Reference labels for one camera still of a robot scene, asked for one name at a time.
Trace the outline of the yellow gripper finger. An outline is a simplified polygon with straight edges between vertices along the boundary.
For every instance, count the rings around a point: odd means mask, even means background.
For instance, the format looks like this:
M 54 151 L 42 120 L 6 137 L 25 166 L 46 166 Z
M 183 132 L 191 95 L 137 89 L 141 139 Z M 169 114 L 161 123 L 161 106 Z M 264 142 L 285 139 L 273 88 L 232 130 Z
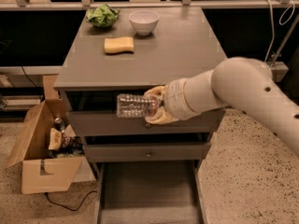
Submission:
M 153 125 L 164 125 L 178 121 L 170 115 L 163 107 L 160 107 L 153 116 L 146 116 L 145 121 Z
M 164 94 L 165 94 L 165 90 L 166 90 L 166 86 L 156 86 L 153 87 L 150 90 L 147 90 L 144 95 L 145 96 L 155 96 L 159 99 L 163 99 L 164 98 Z

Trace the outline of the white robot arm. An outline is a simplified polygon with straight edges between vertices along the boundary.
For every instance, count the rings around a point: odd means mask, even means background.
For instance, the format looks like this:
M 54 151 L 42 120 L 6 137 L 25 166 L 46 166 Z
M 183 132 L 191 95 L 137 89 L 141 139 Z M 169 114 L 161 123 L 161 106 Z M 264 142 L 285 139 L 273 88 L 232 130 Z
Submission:
M 146 94 L 164 102 L 146 117 L 150 124 L 187 120 L 229 105 L 260 122 L 299 156 L 299 106 L 275 84 L 270 67 L 259 60 L 230 58 L 212 70 L 173 80 Z

